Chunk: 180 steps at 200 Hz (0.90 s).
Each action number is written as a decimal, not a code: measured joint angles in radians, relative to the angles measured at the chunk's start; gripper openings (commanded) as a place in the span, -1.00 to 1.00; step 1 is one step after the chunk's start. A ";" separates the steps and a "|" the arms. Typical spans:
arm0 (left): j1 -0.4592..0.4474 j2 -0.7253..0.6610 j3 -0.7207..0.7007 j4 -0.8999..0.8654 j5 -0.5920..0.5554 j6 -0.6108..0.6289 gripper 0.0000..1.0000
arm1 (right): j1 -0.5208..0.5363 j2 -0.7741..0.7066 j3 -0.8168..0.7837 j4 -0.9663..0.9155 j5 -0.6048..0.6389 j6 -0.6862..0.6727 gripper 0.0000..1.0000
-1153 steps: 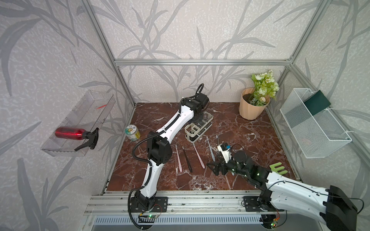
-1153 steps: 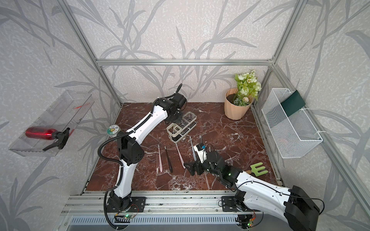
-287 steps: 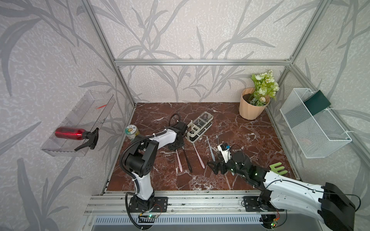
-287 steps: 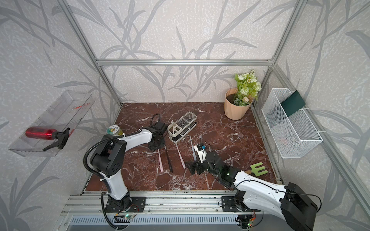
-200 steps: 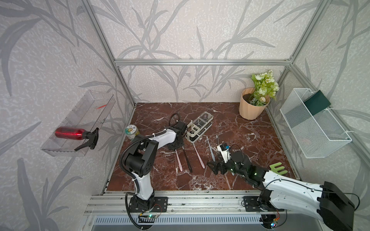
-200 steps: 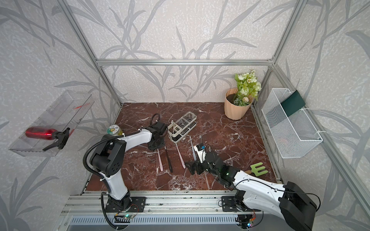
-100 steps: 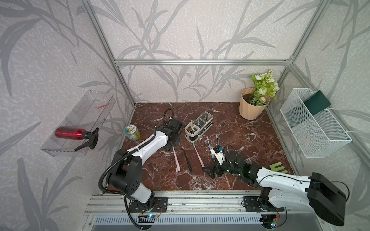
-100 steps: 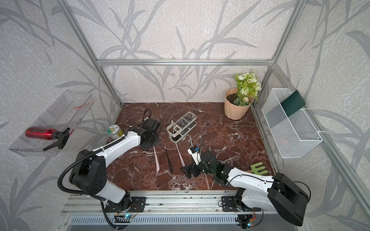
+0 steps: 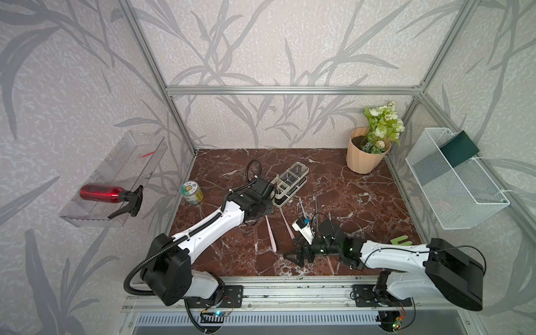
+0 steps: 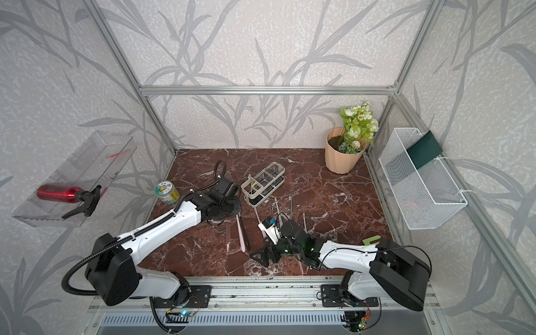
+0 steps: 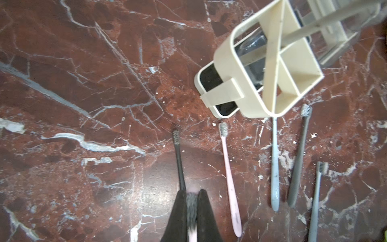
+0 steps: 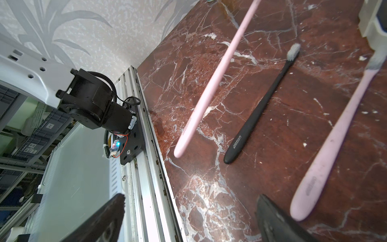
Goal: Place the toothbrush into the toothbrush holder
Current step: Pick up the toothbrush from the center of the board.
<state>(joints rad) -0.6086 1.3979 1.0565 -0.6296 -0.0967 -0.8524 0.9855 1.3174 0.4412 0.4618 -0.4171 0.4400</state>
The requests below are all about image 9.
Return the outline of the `pink toothbrush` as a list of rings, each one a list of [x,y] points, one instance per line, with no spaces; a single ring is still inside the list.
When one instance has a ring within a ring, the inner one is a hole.
[[[272,230],[272,226],[271,226],[271,224],[269,222],[268,216],[265,216],[265,220],[266,220],[266,224],[267,224],[267,231],[268,231],[268,234],[269,234],[269,241],[270,241],[270,244],[271,244],[271,247],[272,247],[272,251],[274,253],[276,253],[278,248],[277,248],[277,244],[276,244],[276,241],[275,241],[275,238],[274,238],[274,233],[273,233],[273,230]]]
[[[293,233],[293,229],[292,229],[292,228],[290,227],[290,225],[288,224],[288,221],[287,221],[287,219],[286,219],[286,217],[285,217],[285,214],[283,213],[282,208],[279,209],[279,212],[281,213],[281,217],[283,218],[283,222],[284,222],[284,224],[285,224],[285,226],[286,226],[286,229],[287,229],[287,232],[288,232],[288,234],[289,234],[289,236],[290,236],[290,239],[291,239],[291,240],[294,240],[295,235],[294,235],[294,233]]]

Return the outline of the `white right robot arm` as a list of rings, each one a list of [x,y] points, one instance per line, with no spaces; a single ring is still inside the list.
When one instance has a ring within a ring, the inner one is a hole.
[[[305,241],[283,257],[299,267],[321,256],[336,256],[352,270],[380,270],[375,284],[351,293],[358,305],[404,307],[416,298],[431,297],[469,311],[483,309],[486,266],[462,247],[439,238],[411,246],[381,244],[352,237],[331,220],[319,225],[317,235],[308,219],[299,219],[293,228]]]

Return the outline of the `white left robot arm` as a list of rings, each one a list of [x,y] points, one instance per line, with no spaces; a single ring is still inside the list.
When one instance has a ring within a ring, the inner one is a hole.
[[[154,238],[146,259],[124,279],[123,289],[135,296],[156,296],[166,306],[180,300],[218,305],[225,283],[209,272],[194,270],[199,256],[228,231],[273,212],[275,185],[262,177],[228,191],[222,205],[194,226],[169,237]]]

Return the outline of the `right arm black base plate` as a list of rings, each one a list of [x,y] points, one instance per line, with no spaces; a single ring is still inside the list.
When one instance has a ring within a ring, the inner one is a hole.
[[[367,308],[398,308],[412,307],[411,298],[399,300],[389,293],[376,293],[372,284],[357,284],[352,286],[350,298],[355,302],[356,307]]]

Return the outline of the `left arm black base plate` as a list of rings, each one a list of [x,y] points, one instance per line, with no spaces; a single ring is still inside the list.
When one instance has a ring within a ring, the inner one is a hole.
[[[240,308],[244,298],[244,286],[224,285],[208,299],[186,298],[191,308]]]

